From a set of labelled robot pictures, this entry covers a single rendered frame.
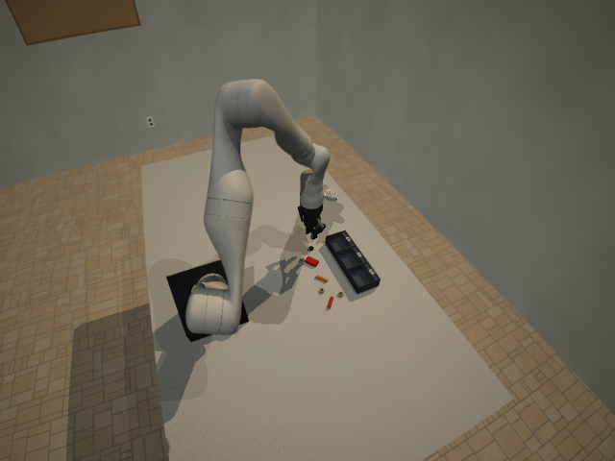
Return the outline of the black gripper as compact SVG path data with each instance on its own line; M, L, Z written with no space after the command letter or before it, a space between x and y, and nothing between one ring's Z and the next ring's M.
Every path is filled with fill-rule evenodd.
M317 234L321 233L326 224L322 224L320 214L323 210L323 205L316 209L308 209L303 206L298 206L301 221L306 227L306 234L311 233L311 240L317 238ZM304 218L303 218L304 215Z

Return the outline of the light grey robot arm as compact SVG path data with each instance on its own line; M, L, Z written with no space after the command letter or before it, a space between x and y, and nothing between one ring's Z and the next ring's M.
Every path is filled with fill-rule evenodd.
M311 138L294 122L272 86L259 79L223 84L215 102L204 224L228 283L220 275L207 274L193 286L185 312L186 325L192 333L231 335L239 327L254 202L240 143L243 128L259 127L277 132L275 139L280 148L297 163L313 168L301 174L301 206L316 209L323 199L337 201L337 194L323 183L330 152L314 143L312 147Z

